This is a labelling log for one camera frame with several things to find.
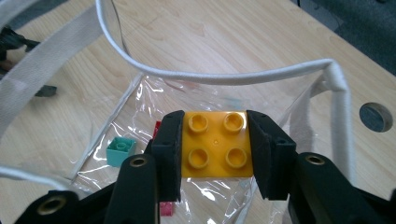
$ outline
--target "lego stud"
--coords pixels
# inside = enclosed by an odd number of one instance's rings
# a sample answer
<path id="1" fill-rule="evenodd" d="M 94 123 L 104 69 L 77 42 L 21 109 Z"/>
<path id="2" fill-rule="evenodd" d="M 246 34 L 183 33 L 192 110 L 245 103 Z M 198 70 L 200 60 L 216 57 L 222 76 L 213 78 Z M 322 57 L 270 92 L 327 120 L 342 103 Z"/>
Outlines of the lego stud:
<path id="1" fill-rule="evenodd" d="M 126 151 L 126 144 L 125 143 L 117 143 L 116 148 L 118 151 Z"/>
<path id="2" fill-rule="evenodd" d="M 202 148 L 196 148 L 189 153 L 189 164 L 195 169 L 203 169 L 209 164 L 207 151 Z"/>
<path id="3" fill-rule="evenodd" d="M 37 213 L 40 216 L 46 216 L 56 213 L 66 204 L 66 198 L 63 195 L 56 195 L 48 198 L 37 208 Z"/>
<path id="4" fill-rule="evenodd" d="M 233 147 L 227 151 L 225 160 L 229 166 L 239 169 L 247 163 L 248 156 L 245 150 L 239 147 Z"/>
<path id="5" fill-rule="evenodd" d="M 189 120 L 189 127 L 195 133 L 203 133 L 207 130 L 209 122 L 203 115 L 193 115 Z"/>
<path id="6" fill-rule="evenodd" d="M 244 126 L 244 119 L 238 113 L 230 113 L 225 117 L 223 125 L 228 132 L 239 133 Z"/>

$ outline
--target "wooden surface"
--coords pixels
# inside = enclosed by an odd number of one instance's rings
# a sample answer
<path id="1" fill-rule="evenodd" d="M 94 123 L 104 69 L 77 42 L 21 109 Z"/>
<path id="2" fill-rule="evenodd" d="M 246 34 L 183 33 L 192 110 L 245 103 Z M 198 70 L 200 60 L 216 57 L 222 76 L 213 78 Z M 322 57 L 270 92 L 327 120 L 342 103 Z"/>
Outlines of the wooden surface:
<path id="1" fill-rule="evenodd" d="M 395 77 L 292 2 L 117 0 L 115 3 L 127 46 L 138 61 L 151 66 L 236 73 L 334 58 L 341 64 L 352 94 L 357 187 L 383 198 L 388 198 L 396 187 L 396 129 L 375 133 L 362 124 L 359 116 L 361 106 L 369 102 L 385 106 L 395 116 Z M 43 40 L 91 4 L 92 0 L 69 1 L 18 32 Z M 9 56 L 17 61 L 22 53 L 16 51 Z M 12 123 L 0 145 L 0 162 L 47 171 L 64 164 L 64 170 L 55 174 L 67 175 L 70 168 L 67 164 L 76 162 L 126 90 L 131 78 L 125 73 L 129 71 L 129 66 L 106 39 L 100 37 L 51 80 L 50 85 L 60 87 L 56 97 L 32 100 Z M 329 111 L 322 108 L 328 107 L 329 99 L 329 94 L 315 98 L 312 107 L 313 126 L 324 135 L 328 134 L 329 126 L 322 121 L 329 117 Z M 54 141 L 57 146 L 60 142 L 64 146 L 62 158 L 68 158 L 68 162 L 53 160 Z M 31 147 L 40 150 L 27 150 Z M 12 223 L 34 198 L 48 190 L 3 179 L 0 188 L 3 223 Z M 269 205 L 262 202 L 258 193 L 254 196 L 247 223 L 266 223 L 269 217 L 263 211 L 268 211 Z M 185 222 L 183 218 L 175 220 Z"/>

